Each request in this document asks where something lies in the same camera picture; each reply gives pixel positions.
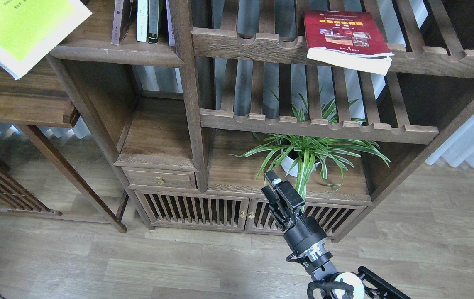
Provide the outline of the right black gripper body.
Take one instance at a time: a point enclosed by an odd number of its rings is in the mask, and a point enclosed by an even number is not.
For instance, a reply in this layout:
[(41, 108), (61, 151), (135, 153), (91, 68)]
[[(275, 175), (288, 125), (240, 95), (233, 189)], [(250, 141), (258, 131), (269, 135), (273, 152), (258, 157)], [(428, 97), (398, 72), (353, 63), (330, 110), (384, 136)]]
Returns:
[(289, 181), (279, 182), (273, 187), (261, 189), (269, 201), (269, 209), (282, 231), (287, 231), (303, 219), (301, 207), (305, 202)]

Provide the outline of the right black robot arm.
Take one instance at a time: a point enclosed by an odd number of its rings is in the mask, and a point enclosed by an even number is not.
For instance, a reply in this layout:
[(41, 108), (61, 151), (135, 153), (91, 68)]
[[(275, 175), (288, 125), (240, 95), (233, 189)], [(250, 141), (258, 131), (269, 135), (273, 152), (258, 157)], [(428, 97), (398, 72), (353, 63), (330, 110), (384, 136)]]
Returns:
[(301, 207), (304, 200), (288, 181), (282, 181), (273, 170), (265, 173), (268, 186), (262, 193), (269, 201), (269, 209), (275, 222), (284, 233), (292, 253), (286, 258), (296, 262), (311, 275), (307, 296), (314, 297), (320, 290), (324, 299), (406, 299), (407, 295), (389, 284), (364, 266), (358, 272), (340, 272), (330, 260), (326, 250), (327, 234), (314, 217), (304, 216)]

